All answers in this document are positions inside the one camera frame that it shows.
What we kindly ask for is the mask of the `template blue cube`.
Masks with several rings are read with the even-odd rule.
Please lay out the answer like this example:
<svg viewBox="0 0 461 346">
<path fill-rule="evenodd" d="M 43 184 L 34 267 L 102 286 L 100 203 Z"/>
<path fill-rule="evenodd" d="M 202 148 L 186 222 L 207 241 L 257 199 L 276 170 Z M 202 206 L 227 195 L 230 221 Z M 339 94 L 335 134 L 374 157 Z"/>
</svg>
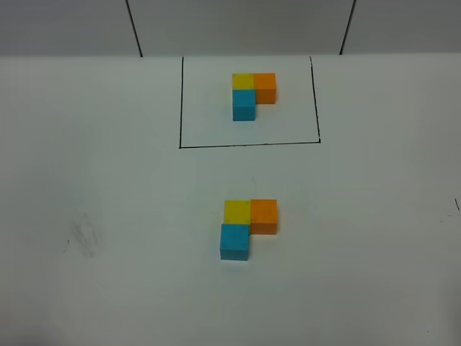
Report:
<svg viewBox="0 0 461 346">
<path fill-rule="evenodd" d="M 255 121 L 256 97 L 253 89 L 232 91 L 233 121 Z"/>
</svg>

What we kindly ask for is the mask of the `template yellow cube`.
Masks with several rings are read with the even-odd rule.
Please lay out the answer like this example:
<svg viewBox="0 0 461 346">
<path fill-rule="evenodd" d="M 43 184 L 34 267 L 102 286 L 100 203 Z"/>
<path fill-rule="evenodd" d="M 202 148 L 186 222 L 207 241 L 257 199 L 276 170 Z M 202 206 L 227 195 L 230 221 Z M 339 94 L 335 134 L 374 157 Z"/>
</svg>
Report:
<svg viewBox="0 0 461 346">
<path fill-rule="evenodd" d="M 232 75 L 232 89 L 233 90 L 254 89 L 254 75 L 253 74 L 233 74 Z"/>
</svg>

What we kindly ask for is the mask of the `template orange cube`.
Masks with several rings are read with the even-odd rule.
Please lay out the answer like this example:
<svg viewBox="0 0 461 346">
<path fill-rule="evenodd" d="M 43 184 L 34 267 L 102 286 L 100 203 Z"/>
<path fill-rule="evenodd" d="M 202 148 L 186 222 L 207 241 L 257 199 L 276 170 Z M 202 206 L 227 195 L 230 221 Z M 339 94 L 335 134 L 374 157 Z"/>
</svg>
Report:
<svg viewBox="0 0 461 346">
<path fill-rule="evenodd" d="M 273 105 L 277 100 L 275 73 L 254 74 L 254 91 L 258 105 Z"/>
</svg>

